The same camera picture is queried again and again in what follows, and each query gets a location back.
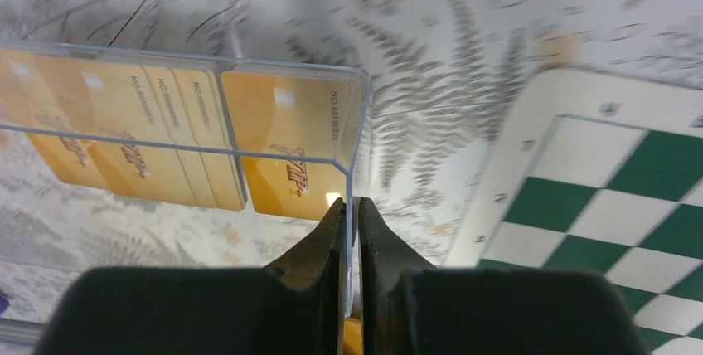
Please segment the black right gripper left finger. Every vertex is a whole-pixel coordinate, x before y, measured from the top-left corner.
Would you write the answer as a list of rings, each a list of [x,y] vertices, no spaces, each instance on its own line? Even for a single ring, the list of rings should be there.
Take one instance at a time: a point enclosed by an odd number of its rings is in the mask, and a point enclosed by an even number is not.
[[[88,270],[38,354],[338,354],[347,206],[263,267]]]

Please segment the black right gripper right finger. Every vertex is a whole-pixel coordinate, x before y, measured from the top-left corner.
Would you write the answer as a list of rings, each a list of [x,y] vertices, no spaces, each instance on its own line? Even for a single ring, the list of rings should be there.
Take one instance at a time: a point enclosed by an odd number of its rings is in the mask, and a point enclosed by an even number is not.
[[[643,354],[615,288],[587,272],[432,265],[357,201],[366,354]]]

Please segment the clear box of orange blocks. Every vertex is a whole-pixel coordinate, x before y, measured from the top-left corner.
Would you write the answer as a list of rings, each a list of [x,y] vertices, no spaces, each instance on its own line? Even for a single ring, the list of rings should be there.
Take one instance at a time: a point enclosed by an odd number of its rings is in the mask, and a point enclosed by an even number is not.
[[[1,315],[98,266],[262,266],[368,183],[361,69],[1,42]]]

